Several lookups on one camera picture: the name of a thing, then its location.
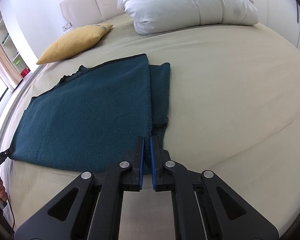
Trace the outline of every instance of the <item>metal pivot screw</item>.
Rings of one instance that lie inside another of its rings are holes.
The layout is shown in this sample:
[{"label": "metal pivot screw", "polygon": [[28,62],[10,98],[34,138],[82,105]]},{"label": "metal pivot screw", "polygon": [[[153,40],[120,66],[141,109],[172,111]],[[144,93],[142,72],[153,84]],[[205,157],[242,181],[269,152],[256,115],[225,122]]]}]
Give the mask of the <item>metal pivot screw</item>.
[{"label": "metal pivot screw", "polygon": [[174,161],[167,161],[166,162],[166,166],[169,167],[169,168],[172,168],[176,165],[176,163]]},{"label": "metal pivot screw", "polygon": [[203,173],[203,175],[204,175],[206,178],[210,179],[210,178],[213,177],[213,172],[212,172],[212,171],[205,171],[205,172]]},{"label": "metal pivot screw", "polygon": [[91,177],[91,173],[88,171],[81,174],[81,178],[83,179],[89,179],[90,177]]},{"label": "metal pivot screw", "polygon": [[128,162],[120,162],[120,167],[121,168],[128,168],[129,165],[130,165],[130,163],[128,163]]}]

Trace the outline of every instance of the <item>white wall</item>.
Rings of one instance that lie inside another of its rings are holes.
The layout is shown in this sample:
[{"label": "white wall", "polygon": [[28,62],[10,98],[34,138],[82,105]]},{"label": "white wall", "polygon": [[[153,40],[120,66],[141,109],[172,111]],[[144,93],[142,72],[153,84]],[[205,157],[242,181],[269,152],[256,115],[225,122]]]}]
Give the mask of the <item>white wall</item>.
[{"label": "white wall", "polygon": [[36,57],[64,34],[63,0],[10,0],[18,25]]},{"label": "white wall", "polygon": [[38,67],[38,65],[36,65],[38,58],[33,53],[23,32],[21,31],[10,0],[0,0],[0,11],[16,49],[29,69],[34,71]]}]

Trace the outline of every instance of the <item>bed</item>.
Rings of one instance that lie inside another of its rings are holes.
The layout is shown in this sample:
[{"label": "bed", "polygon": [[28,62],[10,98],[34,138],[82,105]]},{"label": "bed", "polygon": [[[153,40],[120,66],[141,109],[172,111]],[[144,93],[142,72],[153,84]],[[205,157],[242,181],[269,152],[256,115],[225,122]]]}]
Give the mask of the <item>bed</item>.
[{"label": "bed", "polygon": [[[82,6],[91,13],[80,13]],[[284,234],[300,213],[300,52],[260,23],[142,36],[114,0],[65,0],[61,8],[74,27],[106,21],[114,28],[92,49],[42,70],[13,112],[0,150],[10,146],[31,98],[64,75],[146,53],[150,64],[171,64],[164,149],[189,170],[213,170]],[[18,227],[79,173],[7,160],[0,174]],[[121,221],[120,239],[174,239],[170,193],[155,193],[146,176],[140,193],[124,194]]]}]

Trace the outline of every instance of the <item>wall outlet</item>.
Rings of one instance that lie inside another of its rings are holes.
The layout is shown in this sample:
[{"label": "wall outlet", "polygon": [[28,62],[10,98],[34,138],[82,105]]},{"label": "wall outlet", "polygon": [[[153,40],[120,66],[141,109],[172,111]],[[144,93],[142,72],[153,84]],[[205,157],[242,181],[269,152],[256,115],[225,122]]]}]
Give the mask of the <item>wall outlet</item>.
[{"label": "wall outlet", "polygon": [[67,23],[65,26],[62,27],[62,30],[65,32],[67,29],[70,29],[72,27],[71,23]]}]

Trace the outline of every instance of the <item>teal towel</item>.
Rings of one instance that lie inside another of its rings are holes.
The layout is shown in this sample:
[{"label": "teal towel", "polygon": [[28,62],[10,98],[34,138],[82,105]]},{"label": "teal towel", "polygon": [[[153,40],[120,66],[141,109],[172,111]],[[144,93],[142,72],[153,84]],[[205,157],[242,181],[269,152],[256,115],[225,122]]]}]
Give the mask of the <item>teal towel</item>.
[{"label": "teal towel", "polygon": [[11,158],[97,173],[122,161],[137,136],[159,133],[162,145],[169,83],[170,64],[149,66],[145,54],[81,66],[31,99],[13,137]]}]

